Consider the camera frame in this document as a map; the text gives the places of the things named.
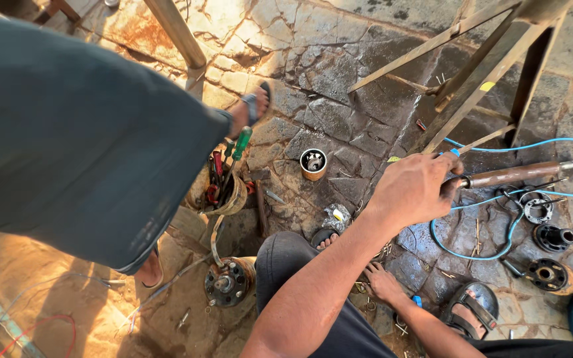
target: man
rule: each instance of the man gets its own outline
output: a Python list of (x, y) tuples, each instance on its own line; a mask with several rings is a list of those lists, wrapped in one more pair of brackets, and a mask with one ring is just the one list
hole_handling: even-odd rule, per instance
[(155, 287), (159, 236), (213, 148), (263, 116), (269, 93), (254, 94), (208, 108), (115, 53), (0, 19), (0, 232)]
[[(461, 330), (410, 300), (381, 265), (369, 263), (404, 227), (450, 211), (460, 179), (444, 182), (449, 171), (463, 173), (462, 163), (450, 152), (414, 154), (389, 165), (360, 216), (341, 236), (325, 240), (321, 252), (293, 232), (266, 239), (256, 262), (260, 315), (241, 356), (394, 357), (346, 299), (364, 272), (369, 294), (401, 316), (431, 358), (573, 357), (573, 342), (464, 339)], [(454, 305), (452, 312), (476, 335), (485, 334), (471, 310)]]

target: hand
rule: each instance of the hand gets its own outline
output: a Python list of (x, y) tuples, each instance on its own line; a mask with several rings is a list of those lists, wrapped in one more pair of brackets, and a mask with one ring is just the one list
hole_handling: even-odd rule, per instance
[(464, 172), (451, 152), (412, 154), (389, 165), (360, 217), (366, 214), (370, 223), (388, 228), (390, 239), (406, 226), (447, 215), (461, 182), (453, 178), (444, 183), (449, 171)]
[(366, 293), (376, 302), (393, 306), (409, 301), (397, 279), (380, 263), (369, 263), (363, 272), (370, 282), (364, 287)]

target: sandal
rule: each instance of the sandal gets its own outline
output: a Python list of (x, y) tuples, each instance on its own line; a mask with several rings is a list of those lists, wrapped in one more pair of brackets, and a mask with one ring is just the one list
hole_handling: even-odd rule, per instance
[(151, 285), (151, 286), (147, 286), (146, 284), (144, 284), (143, 282), (141, 282), (143, 284), (143, 286), (145, 286), (146, 289), (153, 289), (156, 286), (160, 285), (163, 282), (163, 279), (165, 278), (165, 272), (163, 271), (163, 264), (160, 261), (160, 256), (159, 256), (159, 244), (156, 243), (156, 245), (154, 245), (154, 253), (156, 254), (156, 257), (159, 258), (159, 268), (160, 268), (160, 272), (162, 273), (160, 275), (160, 280), (158, 282), (156, 282), (155, 284)]
[(320, 244), (330, 238), (330, 236), (332, 234), (338, 234), (339, 232), (335, 229), (329, 229), (329, 228), (324, 228), (324, 229), (320, 229), (318, 232), (315, 233), (315, 235), (313, 235), (312, 239), (311, 239), (311, 245), (313, 246), (313, 248), (318, 248), (318, 246), (320, 246)]
[[(466, 290), (471, 290), (476, 295), (472, 298)], [(479, 338), (477, 331), (461, 316), (452, 313), (452, 307), (460, 303), (468, 308), (483, 324), (486, 329), (483, 337)], [(446, 310), (439, 318), (447, 326), (462, 330), (466, 336), (473, 339), (484, 339), (488, 333), (497, 325), (498, 300), (492, 290), (482, 282), (471, 282), (457, 290), (454, 297), (448, 303)]]
[[(265, 91), (267, 91), (267, 97), (269, 98), (269, 106), (271, 105), (271, 88), (269, 87), (269, 83), (268, 82), (262, 82), (260, 84), (260, 88), (264, 89)], [(256, 104), (256, 95), (254, 93), (249, 93), (246, 95), (243, 95), (243, 97), (241, 98), (241, 100), (243, 102), (246, 103), (247, 105), (247, 109), (249, 110), (249, 124), (247, 126), (253, 126), (254, 124), (256, 124), (256, 122), (258, 122), (260, 120), (260, 118), (258, 118), (258, 106)], [(267, 110), (264, 112), (264, 115), (267, 114), (267, 112), (269, 111), (269, 108), (267, 107)]]

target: foot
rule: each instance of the foot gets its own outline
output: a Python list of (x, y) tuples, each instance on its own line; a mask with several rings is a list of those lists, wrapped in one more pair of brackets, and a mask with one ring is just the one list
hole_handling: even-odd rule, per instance
[(318, 245), (317, 249), (318, 249), (318, 250), (323, 250), (323, 249), (329, 247), (330, 244), (334, 243), (335, 240), (338, 239), (338, 237), (339, 237), (338, 234), (335, 234), (335, 233), (331, 234), (331, 235), (330, 235), (330, 238), (328, 238), (328, 239), (324, 240), (323, 242), (321, 242), (321, 243)]
[(145, 264), (134, 274), (134, 278), (140, 280), (148, 287), (156, 285), (162, 276), (163, 271), (160, 268), (159, 257), (156, 256), (154, 250), (150, 252)]
[[(269, 96), (267, 91), (260, 87), (258, 87), (254, 93), (256, 96), (256, 113), (258, 118), (262, 118), (269, 107)], [(243, 130), (243, 127), (249, 125), (249, 109), (247, 109), (247, 104), (245, 102), (240, 101), (231, 108), (229, 113), (234, 117), (234, 120), (231, 126), (231, 132), (227, 134), (227, 137), (236, 139)]]
[[(472, 290), (466, 290), (466, 293), (476, 299), (476, 295), (474, 294), (474, 292)], [(479, 319), (477, 318), (476, 315), (474, 315), (473, 311), (470, 310), (470, 308), (467, 308), (466, 306), (457, 303), (456, 305), (452, 306), (452, 313), (461, 316), (461, 318), (463, 318), (464, 320), (468, 321), (468, 323), (470, 323), (471, 325), (473, 325), (474, 329), (477, 331), (477, 335), (481, 338), (483, 337), (484, 334), (486, 334), (487, 330), (486, 328), (483, 326), (482, 322), (479, 321)], [(456, 330), (457, 332), (460, 332), (461, 334), (463, 334), (464, 332), (462, 332), (460, 329), (457, 328), (452, 328), (453, 330)]]

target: wooden handle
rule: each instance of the wooden handle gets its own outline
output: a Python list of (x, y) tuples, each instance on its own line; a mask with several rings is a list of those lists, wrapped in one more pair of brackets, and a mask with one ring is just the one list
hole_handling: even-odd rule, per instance
[(260, 235), (263, 239), (269, 236), (269, 221), (267, 214), (264, 212), (264, 193), (262, 191), (262, 183), (259, 180), (254, 182), (255, 195), (258, 199), (258, 213), (260, 214)]

